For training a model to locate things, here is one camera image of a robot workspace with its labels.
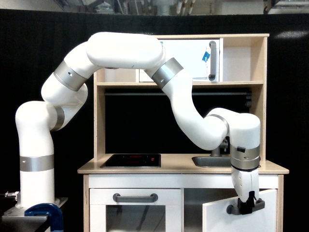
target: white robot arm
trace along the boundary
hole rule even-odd
[[[205,150],[229,135],[232,179],[242,202],[258,199],[260,121],[250,114],[212,110],[205,118],[192,102],[192,78],[154,37],[100,32],[74,48],[42,87],[44,102],[19,107],[21,205],[54,202],[54,149],[49,131],[63,128],[87,98],[87,79],[101,68],[144,69],[166,93],[175,119],[189,139]]]

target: wooden shelf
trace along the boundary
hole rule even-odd
[[[193,82],[193,88],[238,88],[260,87],[263,81]],[[103,88],[159,88],[154,82],[99,82]]]

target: black stovetop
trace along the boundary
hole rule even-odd
[[[160,168],[160,154],[114,154],[101,168]]]

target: drawer handle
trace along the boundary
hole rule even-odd
[[[211,73],[208,78],[213,81],[216,78],[217,44],[215,41],[210,41],[209,46],[211,47]]]
[[[153,203],[158,200],[158,195],[153,193],[150,196],[122,197],[119,193],[115,193],[112,199],[118,203]]]

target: blue clamp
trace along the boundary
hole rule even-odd
[[[55,204],[37,204],[25,211],[25,216],[47,215],[50,219],[51,232],[63,232],[63,216],[60,208]]]

